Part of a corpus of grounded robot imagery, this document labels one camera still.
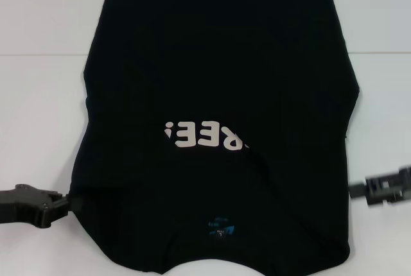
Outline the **black shirt with white lettering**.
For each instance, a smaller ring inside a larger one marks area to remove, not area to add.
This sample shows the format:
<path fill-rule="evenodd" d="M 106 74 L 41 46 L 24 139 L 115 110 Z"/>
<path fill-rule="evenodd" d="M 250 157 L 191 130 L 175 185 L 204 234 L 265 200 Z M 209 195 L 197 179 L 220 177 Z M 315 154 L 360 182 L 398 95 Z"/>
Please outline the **black shirt with white lettering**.
<path fill-rule="evenodd" d="M 308 276 L 350 254 L 359 86 L 333 0 L 105 0 L 75 216 L 115 263 Z"/>

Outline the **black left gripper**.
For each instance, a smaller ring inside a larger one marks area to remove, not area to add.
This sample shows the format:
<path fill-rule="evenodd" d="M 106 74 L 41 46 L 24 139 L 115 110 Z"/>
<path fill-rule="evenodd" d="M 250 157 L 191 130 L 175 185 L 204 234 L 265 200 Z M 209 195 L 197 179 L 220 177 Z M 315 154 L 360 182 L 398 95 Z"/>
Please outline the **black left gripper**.
<path fill-rule="evenodd" d="M 27 223 L 46 229 L 54 221 L 81 208 L 81 196 L 40 190 L 26 184 L 0 191 L 0 224 Z"/>

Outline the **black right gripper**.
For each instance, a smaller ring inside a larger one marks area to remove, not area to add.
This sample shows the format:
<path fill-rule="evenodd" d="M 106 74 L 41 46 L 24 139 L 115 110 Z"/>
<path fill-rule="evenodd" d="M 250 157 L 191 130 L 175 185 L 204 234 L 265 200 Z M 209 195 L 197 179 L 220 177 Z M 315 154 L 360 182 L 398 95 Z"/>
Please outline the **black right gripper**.
<path fill-rule="evenodd" d="M 350 184 L 349 196 L 366 197 L 368 206 L 411 200 L 411 166 L 397 173 L 367 178 L 365 184 Z"/>

